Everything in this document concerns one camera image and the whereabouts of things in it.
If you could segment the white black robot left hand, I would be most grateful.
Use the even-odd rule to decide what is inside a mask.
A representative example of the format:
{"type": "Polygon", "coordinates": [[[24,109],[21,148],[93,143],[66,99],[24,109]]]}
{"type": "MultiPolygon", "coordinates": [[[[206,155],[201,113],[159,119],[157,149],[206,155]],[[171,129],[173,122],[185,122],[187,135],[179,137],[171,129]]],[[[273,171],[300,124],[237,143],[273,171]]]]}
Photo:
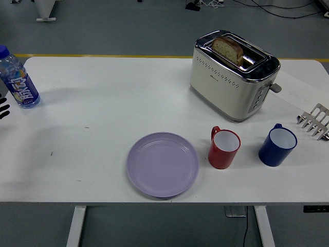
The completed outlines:
{"type": "Polygon", "coordinates": [[[7,98],[1,95],[0,99],[0,119],[5,118],[10,114],[10,104],[7,102],[7,98]]]}

